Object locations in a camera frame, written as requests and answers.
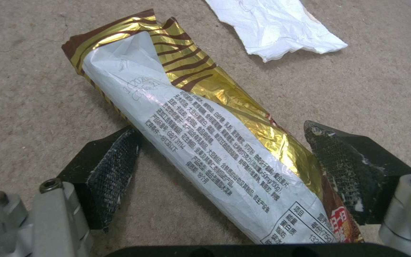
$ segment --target crumpled tissue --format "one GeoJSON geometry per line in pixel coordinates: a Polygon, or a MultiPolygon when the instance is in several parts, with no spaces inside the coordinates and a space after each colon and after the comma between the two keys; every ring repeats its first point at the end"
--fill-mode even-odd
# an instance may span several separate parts
{"type": "Polygon", "coordinates": [[[218,19],[234,27],[248,54],[264,62],[304,49],[318,54],[348,45],[333,35],[299,0],[205,0],[218,19]]]}

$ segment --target nutrition facts table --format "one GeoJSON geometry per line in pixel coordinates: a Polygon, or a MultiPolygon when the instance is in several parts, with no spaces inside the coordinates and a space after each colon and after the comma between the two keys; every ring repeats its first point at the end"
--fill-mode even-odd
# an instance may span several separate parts
{"type": "Polygon", "coordinates": [[[277,221],[272,232],[261,243],[284,244],[285,242],[296,241],[298,243],[332,243],[334,236],[327,228],[329,224],[323,215],[312,216],[302,205],[295,202],[277,221]],[[297,231],[310,230],[307,237],[297,236],[297,231]]]}

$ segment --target white label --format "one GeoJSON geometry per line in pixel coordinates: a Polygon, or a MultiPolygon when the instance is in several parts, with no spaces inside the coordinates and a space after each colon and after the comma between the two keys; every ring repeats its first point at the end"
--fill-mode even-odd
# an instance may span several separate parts
{"type": "Polygon", "coordinates": [[[83,69],[255,243],[336,241],[318,197],[233,114],[169,84],[146,32],[90,52],[83,69]]]}

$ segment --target brown stripe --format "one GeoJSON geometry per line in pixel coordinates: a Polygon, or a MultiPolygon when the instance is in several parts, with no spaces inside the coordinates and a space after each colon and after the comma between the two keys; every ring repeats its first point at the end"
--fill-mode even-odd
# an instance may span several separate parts
{"type": "Polygon", "coordinates": [[[152,20],[147,20],[147,19],[140,19],[140,20],[134,20],[134,21],[129,21],[126,24],[131,24],[131,23],[147,23],[147,24],[157,24],[156,21],[152,21],[152,20]]]}
{"type": "Polygon", "coordinates": [[[171,17],[171,18],[169,18],[165,23],[164,23],[164,26],[162,26],[161,27],[161,29],[167,29],[167,28],[169,28],[170,26],[172,26],[174,23],[176,23],[177,21],[173,18],[173,17],[171,17]]]}
{"type": "Polygon", "coordinates": [[[200,78],[197,78],[197,79],[195,79],[195,80],[191,80],[190,82],[188,82],[188,83],[186,83],[185,85],[183,85],[183,86],[181,87],[181,90],[190,92],[191,89],[193,89],[193,87],[196,86],[196,84],[197,84],[199,81],[204,80],[204,79],[206,79],[206,78],[208,78],[208,77],[212,77],[212,76],[213,76],[212,74],[209,74],[209,75],[205,75],[205,76],[202,76],[202,77],[200,77],[200,78]]]}
{"type": "Polygon", "coordinates": [[[164,55],[164,54],[173,54],[175,52],[180,52],[183,49],[187,49],[188,47],[192,46],[193,43],[189,44],[189,45],[179,45],[178,49],[174,49],[174,50],[169,50],[169,51],[165,51],[165,52],[159,52],[158,56],[164,55]]]}
{"type": "Polygon", "coordinates": [[[168,43],[168,42],[157,42],[157,43],[153,43],[153,45],[167,45],[167,46],[179,47],[179,48],[185,46],[185,45],[173,44],[173,43],[168,43]]]}
{"type": "Polygon", "coordinates": [[[90,39],[91,37],[93,37],[96,34],[99,34],[100,32],[106,30],[107,28],[110,28],[111,26],[117,24],[117,23],[121,23],[122,21],[125,21],[127,19],[130,19],[132,17],[138,17],[138,18],[145,18],[145,17],[150,17],[150,16],[154,16],[155,12],[153,11],[153,9],[150,10],[145,10],[143,12],[134,14],[134,15],[130,15],[127,16],[125,18],[121,18],[117,21],[111,22],[107,25],[104,25],[100,28],[97,28],[95,30],[92,30],[88,33],[85,34],[79,34],[76,36],[72,36],[69,41],[67,41],[64,45],[61,46],[62,50],[64,51],[64,54],[67,56],[67,58],[70,60],[72,58],[72,56],[75,53],[75,50],[85,41],[87,41],[88,39],[90,39]]]}
{"type": "Polygon", "coordinates": [[[172,61],[170,61],[170,62],[163,63],[163,67],[164,67],[164,66],[167,66],[167,65],[170,65],[170,64],[173,64],[173,63],[175,63],[176,61],[183,60],[183,59],[187,59],[187,58],[189,58],[189,57],[191,57],[191,56],[193,56],[193,55],[196,55],[196,54],[199,53],[200,51],[201,51],[201,49],[198,48],[198,49],[196,49],[194,52],[191,52],[191,53],[189,53],[189,54],[187,54],[187,55],[184,55],[184,56],[182,56],[182,57],[178,57],[177,59],[172,60],[172,61]]]}
{"type": "Polygon", "coordinates": [[[182,33],[182,34],[176,35],[176,36],[159,33],[159,34],[153,34],[153,35],[150,35],[150,36],[165,36],[165,37],[169,37],[170,39],[183,39],[183,40],[190,40],[191,39],[188,36],[188,34],[186,34],[186,33],[182,33]]]}
{"type": "Polygon", "coordinates": [[[196,74],[198,74],[198,73],[201,73],[201,72],[203,72],[204,70],[212,70],[212,69],[214,69],[216,66],[217,66],[217,64],[214,63],[214,64],[210,65],[209,67],[204,68],[204,69],[202,69],[202,70],[200,70],[200,71],[196,71],[196,72],[193,72],[193,73],[185,74],[185,75],[183,75],[183,76],[181,76],[181,77],[178,77],[178,78],[176,78],[175,80],[171,81],[171,84],[172,84],[173,86],[176,86],[178,83],[182,82],[183,80],[186,80],[187,78],[189,78],[189,77],[191,77],[191,76],[193,76],[193,75],[196,75],[196,74]]]}
{"type": "Polygon", "coordinates": [[[170,72],[174,72],[174,71],[179,71],[179,70],[189,70],[189,69],[192,69],[192,68],[199,67],[199,66],[203,65],[204,63],[206,63],[207,60],[209,60],[209,58],[210,58],[210,57],[207,55],[206,57],[204,57],[204,58],[203,58],[202,60],[200,60],[200,61],[197,61],[197,62],[195,62],[195,63],[193,63],[193,64],[182,65],[182,66],[177,67],[177,68],[174,68],[174,69],[172,69],[172,70],[168,70],[168,71],[166,71],[166,73],[170,73],[170,72]]]}

